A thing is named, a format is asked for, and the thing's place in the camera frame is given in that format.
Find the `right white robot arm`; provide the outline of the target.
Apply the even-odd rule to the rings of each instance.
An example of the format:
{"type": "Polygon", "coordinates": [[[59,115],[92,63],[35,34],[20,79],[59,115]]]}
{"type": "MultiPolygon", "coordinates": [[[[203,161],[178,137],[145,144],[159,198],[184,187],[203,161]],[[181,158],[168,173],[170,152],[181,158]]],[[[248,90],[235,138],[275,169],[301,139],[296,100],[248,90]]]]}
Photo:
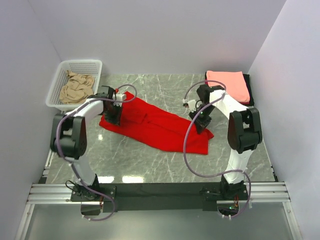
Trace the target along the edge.
{"type": "Polygon", "coordinates": [[[189,168],[186,150],[187,140],[192,127],[197,134],[206,130],[211,122],[211,112],[218,109],[228,120],[227,142],[231,148],[226,170],[207,178],[221,176],[226,183],[219,187],[222,198],[230,200],[237,194],[238,184],[244,180],[248,161],[263,140],[260,113],[257,108],[249,108],[227,93],[227,86],[219,81],[216,86],[209,86],[207,81],[197,84],[196,92],[199,100],[182,100],[183,106],[189,108],[191,123],[187,128],[183,141],[183,158],[189,168]]]}

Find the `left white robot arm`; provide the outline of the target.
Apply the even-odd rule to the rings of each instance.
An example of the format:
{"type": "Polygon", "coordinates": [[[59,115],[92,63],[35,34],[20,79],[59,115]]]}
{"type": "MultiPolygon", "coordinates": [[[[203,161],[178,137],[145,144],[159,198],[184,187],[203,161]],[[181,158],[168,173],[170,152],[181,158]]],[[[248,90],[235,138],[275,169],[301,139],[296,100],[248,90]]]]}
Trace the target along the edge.
{"type": "Polygon", "coordinates": [[[74,110],[56,114],[53,118],[50,148],[69,164],[77,190],[82,190],[88,201],[99,197],[100,186],[97,175],[84,157],[88,145],[86,124],[102,115],[107,123],[119,126],[126,98],[118,89],[103,86],[102,92],[89,96],[74,110]]]}

